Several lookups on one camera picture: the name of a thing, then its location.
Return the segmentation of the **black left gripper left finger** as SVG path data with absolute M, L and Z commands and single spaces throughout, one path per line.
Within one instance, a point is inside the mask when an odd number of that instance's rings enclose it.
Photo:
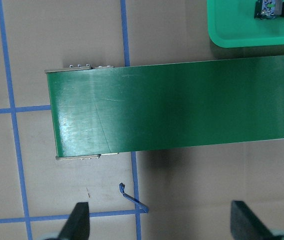
M 88 202 L 78 202 L 72 210 L 58 240 L 88 240 L 90 235 Z

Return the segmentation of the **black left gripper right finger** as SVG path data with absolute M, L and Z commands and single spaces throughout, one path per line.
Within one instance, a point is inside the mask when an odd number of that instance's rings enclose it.
M 278 240 L 244 201 L 231 202 L 231 235 L 235 240 Z

